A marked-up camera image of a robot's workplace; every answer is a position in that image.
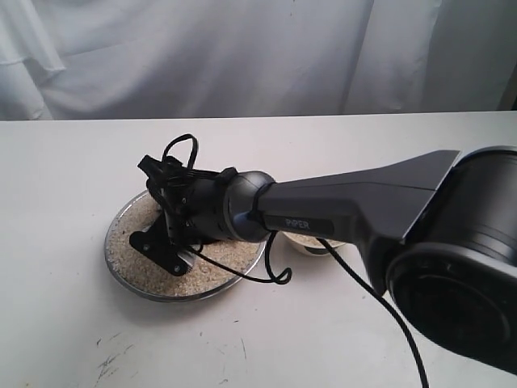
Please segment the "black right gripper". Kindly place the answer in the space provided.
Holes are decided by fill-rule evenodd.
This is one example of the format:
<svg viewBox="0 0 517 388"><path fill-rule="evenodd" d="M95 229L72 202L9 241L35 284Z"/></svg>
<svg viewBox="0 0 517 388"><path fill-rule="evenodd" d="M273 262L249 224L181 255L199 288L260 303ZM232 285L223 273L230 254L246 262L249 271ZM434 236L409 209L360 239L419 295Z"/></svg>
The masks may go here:
<svg viewBox="0 0 517 388"><path fill-rule="evenodd" d="M221 172L150 169L147 188L165 214L166 236L174 245L235 241L224 215L226 189L235 169Z"/></svg>

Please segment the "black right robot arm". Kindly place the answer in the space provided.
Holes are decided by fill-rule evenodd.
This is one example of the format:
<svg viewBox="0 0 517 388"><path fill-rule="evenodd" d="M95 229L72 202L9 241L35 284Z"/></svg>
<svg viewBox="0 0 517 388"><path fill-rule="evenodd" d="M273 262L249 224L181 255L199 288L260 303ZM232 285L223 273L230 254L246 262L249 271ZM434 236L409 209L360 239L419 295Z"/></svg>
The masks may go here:
<svg viewBox="0 0 517 388"><path fill-rule="evenodd" d="M277 183L145 157L178 247L285 231L355 246L374 293L451 352L516 371L516 152L438 150L389 166Z"/></svg>

